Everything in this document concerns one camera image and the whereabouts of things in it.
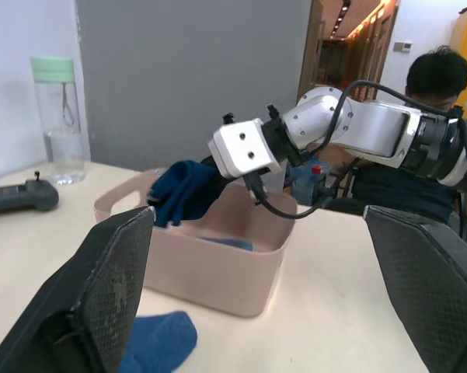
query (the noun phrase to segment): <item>game controller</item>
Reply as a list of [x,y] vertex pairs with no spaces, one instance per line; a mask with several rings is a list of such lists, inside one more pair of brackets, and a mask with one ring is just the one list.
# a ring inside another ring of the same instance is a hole
[[34,173],[35,179],[24,184],[0,186],[0,212],[35,208],[49,211],[57,206],[59,194],[46,180],[40,179],[40,173]]

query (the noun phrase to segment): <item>robotic arm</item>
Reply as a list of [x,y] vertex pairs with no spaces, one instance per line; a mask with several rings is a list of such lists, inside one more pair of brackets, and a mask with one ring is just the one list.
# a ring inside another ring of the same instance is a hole
[[428,111],[379,101],[359,103],[347,98],[350,88],[344,93],[315,88],[283,115],[269,106],[266,123],[254,119],[221,127],[209,148],[222,176],[279,172],[285,159],[299,166],[305,161],[300,151],[316,143],[320,148],[339,145],[359,159],[406,169],[449,187],[467,184],[467,120],[419,103],[415,106]]

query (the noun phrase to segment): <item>pink plastic bin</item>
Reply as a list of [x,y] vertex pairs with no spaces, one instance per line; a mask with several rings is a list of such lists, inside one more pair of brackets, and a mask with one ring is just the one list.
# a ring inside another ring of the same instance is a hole
[[[146,205],[148,189],[158,177],[155,170],[147,171],[103,195],[95,202],[97,222],[135,191],[138,206]],[[288,195],[271,193],[269,200],[283,211],[297,212]],[[259,315],[270,299],[293,227],[294,221],[255,206],[244,186],[228,186],[202,219],[154,228],[144,286],[234,315]],[[200,237],[245,239],[254,251]]]

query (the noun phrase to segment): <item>green bottle cap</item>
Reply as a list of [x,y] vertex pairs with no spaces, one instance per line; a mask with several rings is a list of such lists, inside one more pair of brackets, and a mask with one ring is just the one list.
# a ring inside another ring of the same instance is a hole
[[31,57],[31,68],[36,83],[75,82],[75,68],[72,58]]

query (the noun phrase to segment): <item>table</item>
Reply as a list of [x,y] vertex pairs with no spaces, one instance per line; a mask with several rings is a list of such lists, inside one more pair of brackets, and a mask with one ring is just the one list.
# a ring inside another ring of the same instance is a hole
[[[95,224],[94,201],[136,175],[95,163],[86,168],[85,181],[58,188],[57,210],[0,215],[0,342]],[[27,170],[0,185],[32,176]],[[124,203],[129,208],[132,200]],[[359,217],[317,211],[295,224],[262,315],[241,319],[143,290],[139,315],[176,310],[188,312],[199,336],[179,371],[427,372],[389,301]]]

